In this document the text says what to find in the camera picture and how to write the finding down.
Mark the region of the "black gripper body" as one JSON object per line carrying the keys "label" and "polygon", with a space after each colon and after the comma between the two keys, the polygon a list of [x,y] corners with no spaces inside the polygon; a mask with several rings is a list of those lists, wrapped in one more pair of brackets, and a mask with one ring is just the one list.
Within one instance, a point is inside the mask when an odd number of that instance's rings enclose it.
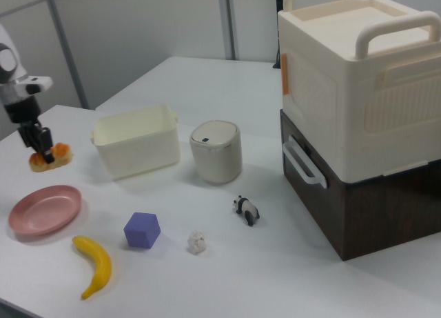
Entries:
{"label": "black gripper body", "polygon": [[30,96],[18,102],[4,106],[12,123],[39,123],[41,109],[35,96]]}

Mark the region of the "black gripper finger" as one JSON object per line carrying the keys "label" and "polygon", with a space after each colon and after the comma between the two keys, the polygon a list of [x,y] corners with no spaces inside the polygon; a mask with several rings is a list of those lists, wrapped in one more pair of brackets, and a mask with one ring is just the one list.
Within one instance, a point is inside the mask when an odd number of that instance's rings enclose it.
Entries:
{"label": "black gripper finger", "polygon": [[37,149],[37,140],[35,137],[34,124],[33,123],[20,123],[18,128],[19,134],[23,139],[23,142],[27,148],[32,147]]}
{"label": "black gripper finger", "polygon": [[40,125],[35,126],[37,138],[37,152],[43,157],[47,164],[54,162],[54,156],[51,151],[53,146],[52,135],[50,129]]}

